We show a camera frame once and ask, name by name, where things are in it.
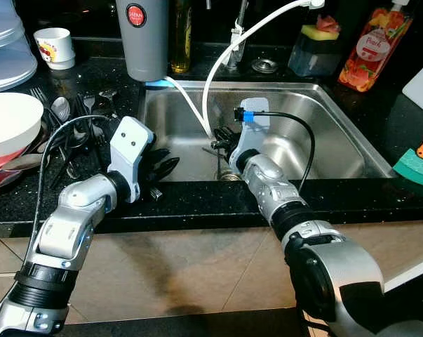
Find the peach dish soap pump bottle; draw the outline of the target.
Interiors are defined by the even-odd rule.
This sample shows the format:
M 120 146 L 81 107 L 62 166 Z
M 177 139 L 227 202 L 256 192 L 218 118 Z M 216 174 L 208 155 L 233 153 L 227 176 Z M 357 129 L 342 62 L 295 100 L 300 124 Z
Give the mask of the peach dish soap pump bottle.
M 413 21 L 413 15 L 405 8 L 410 2 L 391 0 L 391 7 L 372 11 L 337 76 L 338 83 L 359 93 L 374 86 Z

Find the white bowl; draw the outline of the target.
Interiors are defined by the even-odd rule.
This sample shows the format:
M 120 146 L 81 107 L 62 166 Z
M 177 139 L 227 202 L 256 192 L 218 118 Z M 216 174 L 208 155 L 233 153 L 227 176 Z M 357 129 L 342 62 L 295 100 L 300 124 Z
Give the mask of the white bowl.
M 23 93 L 0 93 L 0 157 L 32 143 L 41 128 L 43 105 Z

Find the green sponge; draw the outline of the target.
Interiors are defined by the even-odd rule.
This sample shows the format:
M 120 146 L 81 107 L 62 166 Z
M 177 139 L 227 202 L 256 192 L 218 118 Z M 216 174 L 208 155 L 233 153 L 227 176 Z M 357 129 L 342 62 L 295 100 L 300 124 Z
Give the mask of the green sponge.
M 423 159 L 418 157 L 413 149 L 407 149 L 401 155 L 399 161 L 394 164 L 393 170 L 410 182 L 423 186 Z

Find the stainless steel sink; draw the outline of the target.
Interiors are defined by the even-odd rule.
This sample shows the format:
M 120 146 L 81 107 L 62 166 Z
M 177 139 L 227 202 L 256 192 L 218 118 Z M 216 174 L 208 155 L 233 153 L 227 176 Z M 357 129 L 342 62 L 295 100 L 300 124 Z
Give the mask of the stainless steel sink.
M 284 81 L 214 81 L 209 87 L 208 118 L 211 128 L 227 126 L 240 132 L 233 110 L 247 98 L 266 98 L 275 112 L 287 112 L 307 122 L 316 149 L 308 179 L 394 178 L 391 164 L 372 146 L 317 84 Z M 180 161 L 167 182 L 220 182 L 236 180 L 221 151 L 222 174 L 215 180 L 212 140 L 195 118 L 182 94 L 169 86 L 147 86 L 137 113 L 156 135 L 156 146 L 170 149 Z M 309 138 L 303 126 L 289 119 L 272 118 L 272 134 L 260 151 L 275 161 L 292 180 L 299 180 L 308 161 Z

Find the yellow pink sponge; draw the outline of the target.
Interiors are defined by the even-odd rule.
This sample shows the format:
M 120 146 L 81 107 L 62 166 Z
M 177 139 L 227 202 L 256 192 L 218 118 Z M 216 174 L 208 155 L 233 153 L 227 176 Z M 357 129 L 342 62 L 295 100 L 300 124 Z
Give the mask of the yellow pink sponge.
M 301 33 L 312 41 L 336 41 L 339 38 L 342 26 L 333 16 L 317 17 L 314 25 L 303 25 Z

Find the chrome sink faucet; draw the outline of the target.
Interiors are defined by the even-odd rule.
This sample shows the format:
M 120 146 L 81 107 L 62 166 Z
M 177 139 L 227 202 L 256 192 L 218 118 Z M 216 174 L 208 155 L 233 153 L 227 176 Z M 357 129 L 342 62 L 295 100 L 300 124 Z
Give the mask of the chrome sink faucet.
M 227 67 L 230 71 L 236 71 L 238 69 L 238 64 L 242 60 L 244 52 L 244 43 L 236 43 L 237 39 L 244 33 L 244 16 L 246 16 L 246 9 L 248 7 L 248 0 L 242 0 L 242 3 L 239 7 L 239 13 L 234 21 L 234 28 L 231 29 L 231 48 L 229 48 L 230 54 L 227 58 Z

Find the stacked translucent plastic containers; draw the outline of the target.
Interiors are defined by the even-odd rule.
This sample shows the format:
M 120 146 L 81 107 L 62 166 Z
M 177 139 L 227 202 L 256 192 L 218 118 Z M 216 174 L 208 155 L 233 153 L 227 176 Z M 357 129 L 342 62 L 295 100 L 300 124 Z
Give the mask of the stacked translucent plastic containers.
M 0 0 L 0 92 L 34 76 L 37 65 L 13 0 Z

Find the dark clear sponge holder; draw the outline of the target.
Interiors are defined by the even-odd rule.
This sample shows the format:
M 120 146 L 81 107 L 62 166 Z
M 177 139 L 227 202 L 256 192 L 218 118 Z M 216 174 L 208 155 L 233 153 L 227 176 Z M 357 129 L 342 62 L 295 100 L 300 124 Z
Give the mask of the dark clear sponge holder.
M 338 41 L 314 41 L 301 33 L 287 65 L 301 77 L 326 77 L 335 72 L 340 59 L 342 52 Z

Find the yellow oil bottle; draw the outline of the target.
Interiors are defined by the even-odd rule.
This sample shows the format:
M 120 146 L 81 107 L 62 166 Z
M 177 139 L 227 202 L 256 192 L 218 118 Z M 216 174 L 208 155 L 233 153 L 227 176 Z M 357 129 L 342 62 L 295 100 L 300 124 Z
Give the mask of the yellow oil bottle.
M 170 70 L 186 73 L 191 67 L 192 1 L 170 0 Z

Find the pink plate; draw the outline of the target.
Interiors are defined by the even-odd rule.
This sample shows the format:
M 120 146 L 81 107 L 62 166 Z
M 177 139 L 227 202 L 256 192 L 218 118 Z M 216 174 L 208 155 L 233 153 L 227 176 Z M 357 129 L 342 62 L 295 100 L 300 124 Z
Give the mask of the pink plate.
M 0 167 L 0 188 L 13 182 L 13 180 L 22 175 L 22 169 L 18 168 L 18 164 L 23 157 L 26 157 L 26 154 L 19 155 L 19 157 L 12 159 Z

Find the white printed mug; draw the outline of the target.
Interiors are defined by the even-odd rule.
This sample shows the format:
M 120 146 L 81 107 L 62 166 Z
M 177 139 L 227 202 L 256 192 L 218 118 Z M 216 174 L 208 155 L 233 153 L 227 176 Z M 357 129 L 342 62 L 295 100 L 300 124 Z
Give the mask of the white printed mug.
M 76 64 L 71 33 L 68 29 L 50 27 L 35 31 L 34 39 L 42 59 L 51 70 L 70 70 Z

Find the metal spoon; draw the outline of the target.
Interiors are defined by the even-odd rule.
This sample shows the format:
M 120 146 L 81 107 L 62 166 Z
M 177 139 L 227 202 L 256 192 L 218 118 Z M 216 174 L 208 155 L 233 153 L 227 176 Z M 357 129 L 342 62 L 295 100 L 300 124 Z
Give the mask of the metal spoon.
M 43 154 L 31 153 L 25 154 L 21 157 L 15 158 L 8 163 L 4 164 L 1 169 L 3 171 L 24 171 L 38 167 L 43 160 Z
M 51 110 L 61 124 L 65 123 L 70 118 L 71 108 L 65 97 L 60 96 L 54 100 L 54 102 L 51 103 Z

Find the metal fork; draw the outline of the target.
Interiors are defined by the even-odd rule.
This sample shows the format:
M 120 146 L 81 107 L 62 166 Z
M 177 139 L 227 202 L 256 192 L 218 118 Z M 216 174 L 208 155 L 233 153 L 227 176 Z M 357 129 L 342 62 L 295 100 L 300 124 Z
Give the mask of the metal fork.
M 34 96 L 34 98 L 37 98 L 38 100 L 40 100 L 42 106 L 44 106 L 45 108 L 48 108 L 51 106 L 51 101 L 48 99 L 48 97 L 46 96 L 46 94 L 40 87 L 31 88 L 29 90 L 29 93 L 31 93 L 32 96 Z

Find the grey cylindrical water purifier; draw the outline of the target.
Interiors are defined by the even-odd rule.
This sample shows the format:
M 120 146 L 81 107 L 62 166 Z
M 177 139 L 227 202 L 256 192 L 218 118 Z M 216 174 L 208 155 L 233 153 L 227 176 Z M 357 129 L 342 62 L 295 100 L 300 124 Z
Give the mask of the grey cylindrical water purifier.
M 158 81 L 168 71 L 170 0 L 115 0 L 128 76 Z

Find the round metal counter cap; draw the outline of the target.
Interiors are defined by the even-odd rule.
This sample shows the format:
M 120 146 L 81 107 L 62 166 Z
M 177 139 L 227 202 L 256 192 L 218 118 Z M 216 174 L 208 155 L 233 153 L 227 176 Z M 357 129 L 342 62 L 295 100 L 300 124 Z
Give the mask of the round metal counter cap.
M 278 63 L 272 59 L 256 58 L 252 61 L 252 69 L 260 74 L 274 74 L 278 68 Z

